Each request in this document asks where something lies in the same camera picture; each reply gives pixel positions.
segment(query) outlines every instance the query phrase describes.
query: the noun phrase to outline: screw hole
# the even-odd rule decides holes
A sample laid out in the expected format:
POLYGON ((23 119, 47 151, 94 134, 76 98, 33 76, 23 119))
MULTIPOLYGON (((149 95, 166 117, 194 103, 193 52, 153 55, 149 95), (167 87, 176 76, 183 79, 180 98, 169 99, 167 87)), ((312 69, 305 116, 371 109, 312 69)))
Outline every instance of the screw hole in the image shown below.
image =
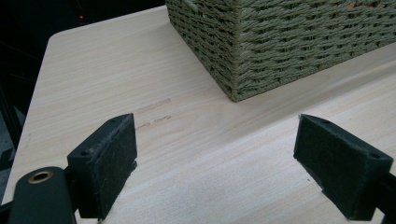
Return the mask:
POLYGON ((50 179, 52 177, 52 175, 53 175, 53 172, 51 172, 51 171, 39 172, 35 175, 32 175, 29 178, 28 182, 31 184, 38 184, 38 183, 41 183, 41 182, 44 182, 44 181, 50 179))
POLYGON ((83 150, 81 156, 89 156, 92 154, 92 149, 83 150))
POLYGON ((378 154, 376 154, 376 153, 370 153, 369 155, 371 157, 373 157, 374 159, 379 159, 380 158, 380 156, 378 154))

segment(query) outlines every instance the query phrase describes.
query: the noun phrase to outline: light wood tabletop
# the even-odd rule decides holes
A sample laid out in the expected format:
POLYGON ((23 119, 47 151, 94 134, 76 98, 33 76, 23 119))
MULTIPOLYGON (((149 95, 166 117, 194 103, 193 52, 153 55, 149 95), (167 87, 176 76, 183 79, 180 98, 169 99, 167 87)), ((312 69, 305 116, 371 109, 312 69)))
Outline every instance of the light wood tabletop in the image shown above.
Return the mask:
MULTIPOLYGON (((165 7, 61 32, 49 41, 3 203, 23 175, 66 167, 79 143, 127 113, 138 166, 104 223, 347 223, 293 158, 298 115, 395 158, 396 44, 233 103, 165 7)), ((372 222, 382 217, 377 210, 372 222)))

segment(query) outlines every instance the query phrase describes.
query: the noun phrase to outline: woven texture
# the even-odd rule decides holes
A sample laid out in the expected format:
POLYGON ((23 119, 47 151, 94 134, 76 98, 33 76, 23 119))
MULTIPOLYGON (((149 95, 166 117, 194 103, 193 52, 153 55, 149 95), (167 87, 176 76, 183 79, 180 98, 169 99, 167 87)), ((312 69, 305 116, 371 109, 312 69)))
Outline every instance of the woven texture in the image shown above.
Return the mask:
POLYGON ((396 0, 167 0, 169 18, 233 101, 396 41, 396 0))

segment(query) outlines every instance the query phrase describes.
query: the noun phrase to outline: wicker basket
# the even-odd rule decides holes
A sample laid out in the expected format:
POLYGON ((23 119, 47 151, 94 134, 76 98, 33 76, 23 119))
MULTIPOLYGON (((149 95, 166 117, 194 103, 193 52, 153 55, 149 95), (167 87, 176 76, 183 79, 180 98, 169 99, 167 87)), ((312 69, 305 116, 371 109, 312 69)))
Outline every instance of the wicker basket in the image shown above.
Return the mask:
POLYGON ((233 100, 396 41, 396 0, 167 0, 169 18, 233 100))

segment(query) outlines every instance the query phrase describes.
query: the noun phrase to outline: dark background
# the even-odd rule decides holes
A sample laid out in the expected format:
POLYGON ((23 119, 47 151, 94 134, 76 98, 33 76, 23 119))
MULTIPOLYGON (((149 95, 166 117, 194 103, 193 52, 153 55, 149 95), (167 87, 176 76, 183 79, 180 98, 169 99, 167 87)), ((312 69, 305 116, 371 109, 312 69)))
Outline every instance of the dark background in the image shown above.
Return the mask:
POLYGON ((49 38, 165 0, 0 0, 0 84, 26 115, 49 38))

